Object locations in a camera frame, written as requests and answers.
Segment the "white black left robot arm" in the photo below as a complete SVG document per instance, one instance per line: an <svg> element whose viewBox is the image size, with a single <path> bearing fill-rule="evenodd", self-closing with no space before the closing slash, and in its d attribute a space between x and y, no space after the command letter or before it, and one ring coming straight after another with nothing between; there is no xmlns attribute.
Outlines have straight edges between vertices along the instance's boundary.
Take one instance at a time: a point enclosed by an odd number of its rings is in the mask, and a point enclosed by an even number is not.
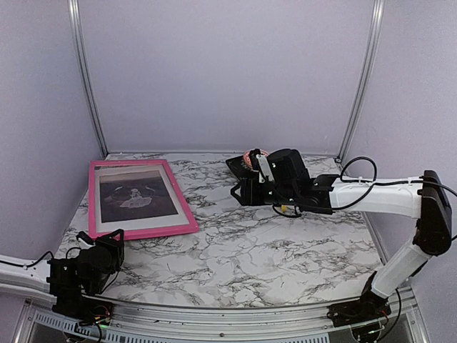
<svg viewBox="0 0 457 343"><path fill-rule="evenodd" d="M35 260L2 255L1 284L50 294L56 298L53 312L79 319L83 325L108 322L114 306L95 296L103 294L110 276L121 271L124 230L95 239L79 232L76 238L84 247L74 247L75 257L58 259L50 251Z"/></svg>

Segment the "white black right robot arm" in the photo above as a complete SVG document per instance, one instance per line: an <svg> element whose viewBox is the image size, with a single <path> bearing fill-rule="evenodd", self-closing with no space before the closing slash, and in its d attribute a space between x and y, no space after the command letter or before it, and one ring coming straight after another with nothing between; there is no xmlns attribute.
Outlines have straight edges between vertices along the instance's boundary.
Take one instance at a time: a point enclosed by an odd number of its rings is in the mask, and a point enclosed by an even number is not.
<svg viewBox="0 0 457 343"><path fill-rule="evenodd" d="M231 196L245 207L270 206L287 218L304 212L361 212L415 220L412 236L368 278L360 297L328 308L327 317L335 327L387 317L389 297L430 259L446 253L456 239L447 197L452 190L433 170L400 179L380 179L377 168L369 179L348 177L344 170L311 177L296 149L268 154L252 149L227 159L226 166L238 181Z"/></svg>

